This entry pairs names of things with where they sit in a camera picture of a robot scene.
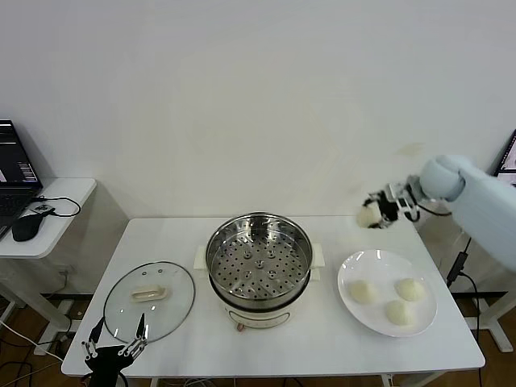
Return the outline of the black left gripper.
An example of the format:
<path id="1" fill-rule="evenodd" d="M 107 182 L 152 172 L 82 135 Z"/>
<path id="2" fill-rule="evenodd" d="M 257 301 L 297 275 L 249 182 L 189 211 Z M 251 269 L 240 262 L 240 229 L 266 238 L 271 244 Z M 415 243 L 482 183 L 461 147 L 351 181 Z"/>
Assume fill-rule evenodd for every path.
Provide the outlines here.
<path id="1" fill-rule="evenodd" d="M 81 347 L 85 353 L 85 364 L 89 373 L 84 376 L 88 379 L 89 387 L 128 387 L 127 378 L 123 375 L 123 370 L 132 365 L 132 357 L 138 357 L 148 344 L 145 324 L 145 314 L 141 314 L 135 337 L 125 346 L 100 347 L 97 344 L 100 339 L 104 318 L 92 328 L 86 341 L 81 342 Z"/>

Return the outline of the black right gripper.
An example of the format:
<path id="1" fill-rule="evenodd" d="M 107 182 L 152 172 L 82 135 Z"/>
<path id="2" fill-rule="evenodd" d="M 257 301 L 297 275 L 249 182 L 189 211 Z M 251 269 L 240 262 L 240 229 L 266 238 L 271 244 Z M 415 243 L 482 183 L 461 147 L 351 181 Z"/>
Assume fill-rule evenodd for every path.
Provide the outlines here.
<path id="1" fill-rule="evenodd" d="M 363 202 L 363 207 L 371 206 L 376 203 L 381 212 L 381 218 L 371 223 L 369 229 L 386 229 L 391 227 L 398 220 L 398 206 L 395 202 L 390 202 L 385 196 L 385 192 L 370 193 Z"/>

